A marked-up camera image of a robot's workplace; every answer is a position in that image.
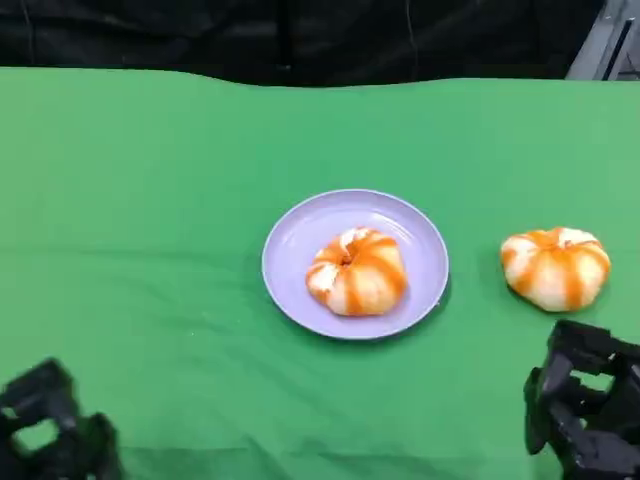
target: orange striped bun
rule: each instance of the orange striped bun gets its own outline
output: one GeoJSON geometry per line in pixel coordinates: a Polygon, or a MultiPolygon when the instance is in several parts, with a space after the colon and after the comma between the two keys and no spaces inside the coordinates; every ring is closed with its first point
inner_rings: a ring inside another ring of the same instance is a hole
{"type": "Polygon", "coordinates": [[[501,253],[509,286],[549,312],[590,305],[611,269],[596,237],[572,228],[513,235],[501,253]]]}
{"type": "Polygon", "coordinates": [[[318,252],[307,272],[311,294],[338,315],[380,315],[400,300],[407,275],[396,241],[352,228],[318,252]]]}

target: green backdrop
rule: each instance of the green backdrop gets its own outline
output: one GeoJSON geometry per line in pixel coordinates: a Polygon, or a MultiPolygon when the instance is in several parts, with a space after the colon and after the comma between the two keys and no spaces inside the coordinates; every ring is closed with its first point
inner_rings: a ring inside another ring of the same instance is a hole
{"type": "Polygon", "coordinates": [[[505,287],[515,232],[596,234],[610,284],[571,318],[640,341],[638,85],[0,81],[0,378],[60,358],[132,479],[557,478],[524,447],[555,317],[505,287]],[[349,187],[413,203],[449,248],[444,306],[389,341],[314,336],[262,284],[280,215],[349,187]]]}

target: plate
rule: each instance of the plate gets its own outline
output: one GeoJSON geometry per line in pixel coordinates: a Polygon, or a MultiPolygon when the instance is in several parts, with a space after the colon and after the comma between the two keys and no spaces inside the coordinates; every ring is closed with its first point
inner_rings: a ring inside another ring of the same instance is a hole
{"type": "Polygon", "coordinates": [[[438,304],[449,257],[438,229],[404,200],[372,190],[337,190],[303,201],[275,224],[262,253],[262,275],[271,298],[291,320],[321,335],[370,340],[410,328],[438,304]],[[315,254],[358,226],[392,236],[404,260],[409,288],[385,315],[342,317],[307,290],[305,275],[315,254]]]}

